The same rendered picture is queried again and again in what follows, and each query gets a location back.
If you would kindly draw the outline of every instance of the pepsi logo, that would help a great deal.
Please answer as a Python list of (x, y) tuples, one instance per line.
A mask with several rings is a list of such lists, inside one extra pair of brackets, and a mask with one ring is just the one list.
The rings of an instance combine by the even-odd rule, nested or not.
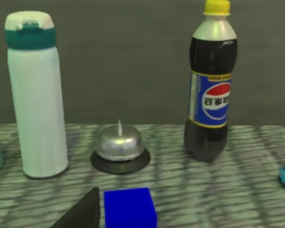
[(230, 83), (220, 83), (207, 89), (202, 96), (202, 109), (213, 120), (221, 120), (227, 116)]

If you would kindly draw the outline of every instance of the silver bell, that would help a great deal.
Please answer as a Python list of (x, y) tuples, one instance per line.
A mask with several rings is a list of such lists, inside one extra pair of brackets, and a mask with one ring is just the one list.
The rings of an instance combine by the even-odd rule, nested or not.
[(96, 143), (96, 152), (103, 159), (124, 162), (139, 157), (143, 151), (140, 132), (131, 125), (117, 125), (105, 128)]

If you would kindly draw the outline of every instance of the wooden table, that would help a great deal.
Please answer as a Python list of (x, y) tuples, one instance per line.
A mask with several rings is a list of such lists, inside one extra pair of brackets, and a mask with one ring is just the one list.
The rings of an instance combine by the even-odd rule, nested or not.
[[(285, 228), (285, 189), (277, 182), (285, 163), (285, 127), (233, 126), (213, 165), (183, 152), (183, 126), (137, 125), (152, 155), (143, 170), (123, 176), (93, 169), (92, 142), (103, 125), (67, 124), (70, 169), (52, 180), (22, 173), (15, 124), (0, 124), (0, 228), (48, 228), (93, 187), (148, 186), (158, 228)], [(104, 227), (101, 202), (101, 228)]]

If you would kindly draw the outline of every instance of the yellow bottle cap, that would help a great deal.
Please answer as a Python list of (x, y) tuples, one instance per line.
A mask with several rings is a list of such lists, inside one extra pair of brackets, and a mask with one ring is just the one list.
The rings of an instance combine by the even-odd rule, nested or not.
[(229, 0), (206, 0), (204, 14), (206, 15), (229, 15)]

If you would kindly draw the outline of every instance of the white lid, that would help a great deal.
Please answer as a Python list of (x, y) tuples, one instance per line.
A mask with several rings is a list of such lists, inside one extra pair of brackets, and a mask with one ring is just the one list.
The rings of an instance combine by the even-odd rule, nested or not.
[(40, 11), (20, 11), (6, 17), (5, 30), (22, 30), (23, 24), (38, 24), (42, 29), (54, 28), (51, 16)]

